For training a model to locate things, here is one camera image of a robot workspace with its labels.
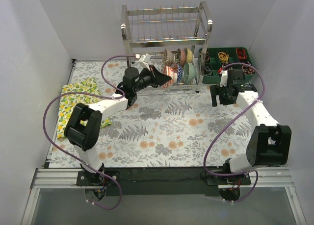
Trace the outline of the orange floral patterned bowl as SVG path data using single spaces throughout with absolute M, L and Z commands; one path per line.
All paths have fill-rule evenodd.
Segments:
M 177 73 L 174 72 L 174 70 L 171 67 L 165 66 L 163 69 L 163 74 L 171 77 L 171 79 L 168 82 L 163 84 L 162 86 L 163 89 L 168 89 L 177 82 Z

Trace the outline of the orange geometric patterned bowl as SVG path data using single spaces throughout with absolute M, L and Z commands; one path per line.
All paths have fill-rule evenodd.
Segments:
M 172 65 L 172 69 L 174 71 L 174 73 L 177 74 L 177 83 L 180 83 L 182 81 L 182 77 L 183 77 L 183 68 L 181 65 L 179 65 L 178 63 L 174 63 Z

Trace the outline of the small purple patterned bowl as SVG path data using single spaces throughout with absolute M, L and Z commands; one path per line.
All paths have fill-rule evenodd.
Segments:
M 162 56 L 162 66 L 169 66 L 171 67 L 174 64 L 175 61 L 175 55 L 171 50 L 165 49 L 163 51 L 163 56 Z

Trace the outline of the black leaf patterned bowl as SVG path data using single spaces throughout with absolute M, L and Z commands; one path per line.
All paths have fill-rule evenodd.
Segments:
M 175 52 L 175 61 L 176 64 L 183 67 L 186 63 L 186 53 L 182 49 L 177 49 Z

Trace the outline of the mint green bowl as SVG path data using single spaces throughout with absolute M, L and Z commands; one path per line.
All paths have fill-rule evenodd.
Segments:
M 198 75 L 198 71 L 192 63 L 186 62 L 183 67 L 183 82 L 190 83 Z

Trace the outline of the yellow and teal patterned bowl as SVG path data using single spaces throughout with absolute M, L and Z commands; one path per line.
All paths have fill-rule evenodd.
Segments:
M 193 62 L 193 52 L 188 47 L 185 47 L 183 50 L 184 50 L 185 55 L 186 55 L 186 62 L 192 63 Z

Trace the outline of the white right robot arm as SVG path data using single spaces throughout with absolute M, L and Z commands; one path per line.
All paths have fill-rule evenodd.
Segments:
M 253 130 L 246 152 L 223 164 L 225 183 L 236 183 L 240 174 L 255 168 L 287 163 L 292 131 L 269 114 L 255 86 L 245 82 L 243 71 L 222 71 L 220 84 L 211 86 L 210 93 L 213 106 L 239 105 Z

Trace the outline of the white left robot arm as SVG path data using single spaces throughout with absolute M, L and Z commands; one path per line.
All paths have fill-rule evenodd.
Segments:
M 105 168 L 98 157 L 95 144 L 100 134 L 101 122 L 117 112 L 127 110 L 137 100 L 137 92 L 151 86 L 167 88 L 177 81 L 177 75 L 170 68 L 159 72 L 154 66 L 144 68 L 141 72 L 135 67 L 125 70 L 122 82 L 118 88 L 125 92 L 116 91 L 109 99 L 97 103 L 75 105 L 70 119 L 65 127 L 64 136 L 74 145 L 82 160 L 81 168 L 84 176 L 95 186 L 104 181 Z

